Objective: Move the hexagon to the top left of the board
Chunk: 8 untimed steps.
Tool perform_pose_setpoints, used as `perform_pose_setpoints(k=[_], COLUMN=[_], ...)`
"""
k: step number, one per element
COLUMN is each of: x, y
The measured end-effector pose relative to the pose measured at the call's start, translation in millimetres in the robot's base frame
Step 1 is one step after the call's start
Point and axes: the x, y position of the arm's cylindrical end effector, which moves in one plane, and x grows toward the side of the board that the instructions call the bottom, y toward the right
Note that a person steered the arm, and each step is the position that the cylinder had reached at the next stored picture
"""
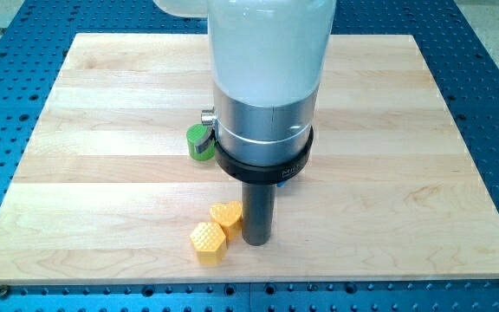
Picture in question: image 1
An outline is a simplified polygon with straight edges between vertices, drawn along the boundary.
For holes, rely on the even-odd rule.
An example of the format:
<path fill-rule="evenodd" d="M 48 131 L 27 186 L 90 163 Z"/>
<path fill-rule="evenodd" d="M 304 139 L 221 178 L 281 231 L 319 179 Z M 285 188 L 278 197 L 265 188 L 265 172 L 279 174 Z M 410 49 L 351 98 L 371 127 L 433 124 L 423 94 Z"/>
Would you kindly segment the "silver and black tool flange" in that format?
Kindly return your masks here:
<path fill-rule="evenodd" d="M 274 185 L 292 179 L 307 164 L 314 140 L 317 90 L 281 106 L 257 106 L 213 89 L 214 107 L 201 114 L 212 129 L 215 160 L 232 178 Z"/>

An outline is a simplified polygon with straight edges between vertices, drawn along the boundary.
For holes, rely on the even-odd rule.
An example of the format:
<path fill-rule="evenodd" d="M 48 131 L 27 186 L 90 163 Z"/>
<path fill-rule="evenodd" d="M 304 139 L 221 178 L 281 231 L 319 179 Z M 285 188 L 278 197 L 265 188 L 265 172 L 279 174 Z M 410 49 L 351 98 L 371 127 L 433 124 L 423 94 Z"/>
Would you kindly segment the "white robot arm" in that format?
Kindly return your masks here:
<path fill-rule="evenodd" d="M 194 152 L 213 147 L 242 183 L 242 236 L 269 241 L 275 189 L 307 164 L 321 71 L 334 22 L 329 0 L 156 0 L 164 12 L 207 20 L 212 109 Z"/>

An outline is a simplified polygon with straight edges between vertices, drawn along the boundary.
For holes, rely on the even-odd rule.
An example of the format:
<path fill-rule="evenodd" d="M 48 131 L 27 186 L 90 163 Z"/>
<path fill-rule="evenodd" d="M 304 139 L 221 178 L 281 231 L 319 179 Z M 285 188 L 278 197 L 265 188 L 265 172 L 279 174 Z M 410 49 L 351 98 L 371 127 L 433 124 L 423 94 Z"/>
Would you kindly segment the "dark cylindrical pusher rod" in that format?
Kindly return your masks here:
<path fill-rule="evenodd" d="M 269 241 L 275 191 L 276 185 L 242 183 L 242 236 L 247 244 L 260 246 Z"/>

